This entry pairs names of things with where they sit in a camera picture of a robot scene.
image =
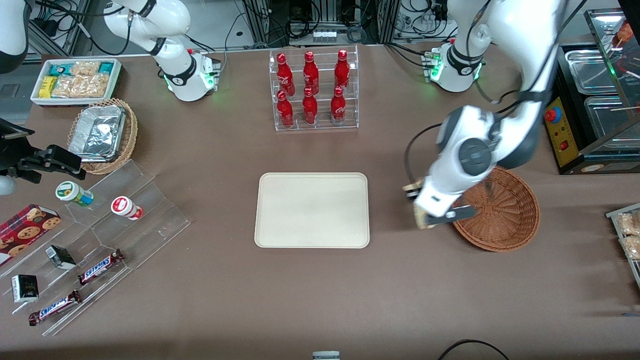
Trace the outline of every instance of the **red bottle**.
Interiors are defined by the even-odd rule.
[[[280,83],[280,89],[284,90],[288,96],[293,96],[296,93],[296,87],[293,85],[293,73],[289,64],[287,64],[287,57],[285,54],[280,53],[276,56],[278,61],[278,82]]]
[[[333,125],[342,125],[344,123],[344,107],[346,101],[342,96],[342,87],[336,86],[333,90],[333,99],[331,99],[331,122]]]
[[[349,87],[349,63],[347,51],[338,51],[338,63],[335,64],[335,86],[341,86],[343,90]]]
[[[305,76],[305,88],[310,87],[314,95],[317,95],[320,92],[320,76],[318,66],[314,61],[314,54],[311,51],[305,53],[305,69],[302,73]]]
[[[302,107],[305,109],[305,121],[307,124],[315,124],[318,116],[318,101],[309,86],[305,88],[305,98],[302,100]]]
[[[291,103],[287,100],[287,94],[282,90],[278,91],[278,115],[280,116],[282,126],[293,126],[293,107],[291,107]]]

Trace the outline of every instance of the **emergency stop button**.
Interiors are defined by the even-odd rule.
[[[545,111],[545,120],[550,122],[551,124],[557,124],[562,117],[562,110],[557,106]]]

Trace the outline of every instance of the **wicker basket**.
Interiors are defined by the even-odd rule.
[[[136,119],[136,114],[131,111],[129,105],[126,102],[120,99],[109,99],[100,102],[96,102],[95,104],[89,105],[89,107],[95,106],[108,106],[108,105],[117,105],[123,107],[127,112],[127,118],[125,119],[124,124],[124,135],[122,137],[122,141],[120,142],[120,155],[118,155],[117,159],[110,163],[82,163],[82,168],[87,172],[95,175],[106,175],[110,172],[118,170],[124,163],[126,163],[131,154],[133,153],[133,148],[136,146],[136,136],[138,135],[138,119]],[[78,119],[80,118],[80,114],[76,116],[76,121],[74,121],[73,125],[71,125],[71,131],[69,131],[69,136],[67,137],[67,146],[71,143],[71,138],[76,131],[76,124],[78,123]]]
[[[533,192],[516,174],[500,167],[485,182],[467,190],[456,202],[456,206],[475,207],[477,215],[453,225],[469,242],[485,250],[505,252],[527,245],[540,225],[540,208]]]

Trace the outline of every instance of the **table surface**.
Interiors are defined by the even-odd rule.
[[[420,231],[401,187],[406,143],[453,109],[489,106],[471,88],[450,94],[383,46],[360,52],[360,128],[276,134],[268,51],[230,53],[220,90],[178,101],[151,57],[121,58],[118,97],[139,121],[133,158],[193,223],[56,336],[0,306],[0,358],[436,359],[475,338],[512,359],[637,359],[640,296],[604,214],[639,202],[637,175],[559,176],[546,132],[515,170],[538,197],[541,225],[526,247],[496,254],[451,225]],[[514,88],[514,64],[486,54],[480,82]],[[66,143],[77,108],[33,106],[31,143]],[[435,160],[436,133],[412,167]],[[369,182],[371,242],[364,249],[262,249],[253,242],[258,181],[266,172],[361,172]],[[58,208],[46,174],[3,197],[0,218],[26,204]],[[85,187],[99,176],[88,176]],[[451,359],[485,354],[465,345]]]

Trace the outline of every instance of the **cookie box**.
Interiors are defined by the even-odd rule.
[[[0,225],[0,266],[61,221],[57,212],[31,204]]]
[[[50,97],[40,97],[40,88],[42,87],[42,82],[45,81],[45,78],[51,72],[52,67],[57,65],[63,65],[68,63],[73,63],[74,61],[82,60],[82,61],[100,61],[101,63],[112,63],[113,67],[111,68],[111,72],[109,74],[109,82],[107,83],[107,89],[104,92],[104,96],[102,97],[83,97],[83,98],[50,98]],[[83,106],[88,104],[93,104],[98,101],[108,100],[113,95],[113,90],[115,90],[116,83],[118,81],[118,76],[120,75],[120,69],[122,65],[120,62],[114,58],[76,58],[76,59],[54,59],[47,60],[42,64],[42,69],[40,70],[40,75],[38,76],[38,80],[36,81],[36,85],[33,87],[33,91],[31,92],[31,101],[34,104],[47,107],[47,106],[56,106],[56,107],[64,107],[64,106]]]

